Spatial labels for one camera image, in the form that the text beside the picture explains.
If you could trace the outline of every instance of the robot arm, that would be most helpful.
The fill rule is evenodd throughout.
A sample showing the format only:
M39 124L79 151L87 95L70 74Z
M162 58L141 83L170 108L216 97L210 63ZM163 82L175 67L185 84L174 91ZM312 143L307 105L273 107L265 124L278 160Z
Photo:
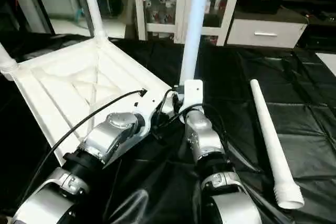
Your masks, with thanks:
M202 111L190 111L185 132L201 180L202 222L261 224L259 212L228 160L211 121Z
M56 168L20 206L13 223L77 223L78 203L89 194L98 173L126 141L136 141L144 126L140 114L109 114L74 153L64 156L64 165Z
M181 89L181 110L203 102L202 86L199 80L185 82ZM81 223L77 216L78 203L89 194L98 173L150 131L151 117L160 101L153 99L153 95L146 94L143 98L132 113L109 114L104 122L93 128L74 153L64 156L64 165L20 206L13 223ZM201 179L204 223L260 224L259 212L235 173L203 108L197 106L180 119L185 123L185 137Z

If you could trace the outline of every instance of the black cable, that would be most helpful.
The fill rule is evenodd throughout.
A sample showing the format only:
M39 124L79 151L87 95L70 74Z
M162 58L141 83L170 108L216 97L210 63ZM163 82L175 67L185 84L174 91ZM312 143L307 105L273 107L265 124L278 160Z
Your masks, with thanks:
M161 102L160 108L159 108L159 110L158 110L158 115L156 116L155 124L154 124L154 125L156 125L156 126L159 125L159 122L160 122L160 115L161 115L161 113L162 113L162 109L163 109L164 103L166 102L168 93L171 92L171 91L173 91L173 90L174 90L174 89L168 89L168 90L166 91L166 93L164 94L164 97L163 97L163 100L162 100L162 102Z
M225 130L225 127L224 127L224 120L223 120L220 112L214 106L212 106L210 104L207 104L207 103L197 103L197 104L188 106L185 109L183 109L181 112L179 112L178 114L176 114L172 118L170 118L166 123L163 123L163 124L159 125L159 128L160 127L167 127L168 125L170 125L171 123L173 123L176 119L178 119L181 115L183 115L185 112L189 111L190 109L192 109L192 108L194 108L196 106L203 106L205 108L209 108L209 109L213 110L217 114L217 116L219 118L219 121L220 121L220 124L221 124L220 126L222 128L222 133L223 133L223 134L219 134L219 135L222 135L221 139L223 141L223 148L224 148L225 152L228 153L229 148L228 148L228 140L226 138L226 130Z
M105 210L104 210L104 213L103 213L103 216L102 216L103 223L106 223L106 221L107 221L107 214L108 214L108 211L109 211L110 204L112 202L113 191L114 191L114 187L116 186L115 184L116 184L116 181L117 181L117 178L118 178L119 170L120 170L120 167L121 167L121 162L122 162L122 159L120 159L120 161L119 161L118 168L117 168L117 171L116 171L116 175L114 177L114 182L112 184L110 197L109 197L109 199L108 199L108 201L106 202L106 205L105 205Z
M223 120L222 115L211 104L205 103L205 104L203 104L203 106L208 108L208 109L211 109L212 111L214 111L217 114L217 117L219 118L219 122L220 122L220 128L222 129L223 148L224 148L225 152L228 154L229 153L229 143L228 143L228 139L227 139L227 136L226 136L226 129L225 129L225 124L224 124L224 120Z
M170 125L171 123L173 123L176 119L178 119L181 115L183 115L185 112L189 111L193 107L202 106L202 105L203 105L203 103L197 103L197 104L194 104L194 105L191 105L191 106L188 106L188 107L184 108L178 114L176 114L172 118L170 118L166 123L163 123L163 124L159 125L159 128L161 128L161 127L167 127L168 125Z
M51 150L48 152L48 154L45 156L45 158L43 159L43 161L40 163L39 167L37 168L32 180L29 183L29 186L27 187L22 200L21 200L21 204L26 200L27 195L29 194L34 182L36 181L38 175L41 173L42 168L44 166L44 164L47 162L48 158L54 153L54 151L61 145L61 143L63 143L63 141L71 134L73 133L78 127L80 127L82 124L84 124L87 120L89 120L91 117L93 117L94 115L96 115L97 113L99 113L100 111L102 111L103 109L105 109L106 107L118 102L119 100L132 95L132 94L136 94L136 93L140 93L143 94L145 93L145 90L136 90L136 91L132 91L132 92L128 92L126 94L123 94L121 96L119 96L118 98L114 99L113 101L108 102L107 104L105 104L104 106L100 107L99 109L97 109L96 111L92 112L91 114L89 114L87 117L85 117L82 121L80 121L79 123L77 123L73 128L71 128L60 140L58 140L58 142L51 148Z

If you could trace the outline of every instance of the black padded mat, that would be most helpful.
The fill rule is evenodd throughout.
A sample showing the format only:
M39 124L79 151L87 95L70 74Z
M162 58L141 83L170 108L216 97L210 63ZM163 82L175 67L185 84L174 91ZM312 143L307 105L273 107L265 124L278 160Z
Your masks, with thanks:
M84 39L0 34L1 43L19 61L27 54L32 57L40 50L56 50ZM167 84L178 83L183 46L112 41ZM196 77L204 81L205 102L221 112L228 140L252 167L233 157L263 223L336 223L336 78L323 62L305 51L201 45ZM275 202L272 174L249 87L249 80L254 78L260 83L293 177L301 187L306 204L299 210L282 210ZM1 137L5 150L0 157L1 177L5 179L0 182L0 209L13 212L19 192L48 146L15 85L5 80L1 85L8 91L0 97L1 105L7 104L0 108L5 125ZM206 115L216 121L211 111L206 110ZM16 132L11 130L12 125L17 127ZM168 130L165 145L149 136L122 157L117 175L120 160L106 169L102 182L106 189L96 196L101 204L105 204L112 185L110 213L135 190L145 189L149 201L141 223L199 223L199 184L182 135L183 125L177 124ZM55 160L50 162L45 174L55 165Z

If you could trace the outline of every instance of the white drawer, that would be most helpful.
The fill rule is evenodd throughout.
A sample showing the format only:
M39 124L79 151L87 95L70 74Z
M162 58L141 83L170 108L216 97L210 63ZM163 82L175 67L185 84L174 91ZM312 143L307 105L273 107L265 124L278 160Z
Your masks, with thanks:
M228 44L293 48L306 24L235 19Z

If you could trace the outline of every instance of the white pole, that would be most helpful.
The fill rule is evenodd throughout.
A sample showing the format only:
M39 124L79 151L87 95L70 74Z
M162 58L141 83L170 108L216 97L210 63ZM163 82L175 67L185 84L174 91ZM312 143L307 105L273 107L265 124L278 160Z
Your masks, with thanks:
M194 79L205 4L206 0L192 0L191 2L180 76L181 85L183 85L186 80Z
M14 59L12 59L5 48L0 43L0 72L7 78L7 80L12 81L11 72L17 69L18 65Z
M272 123L263 93L257 80L250 82L258 113L262 135L274 177L274 193L279 207L297 209L304 206L300 187L295 184L282 150L277 132Z
M88 2L89 11L94 28L94 37L98 40L106 40L107 35L103 28L103 21L100 16L97 0L86 0Z

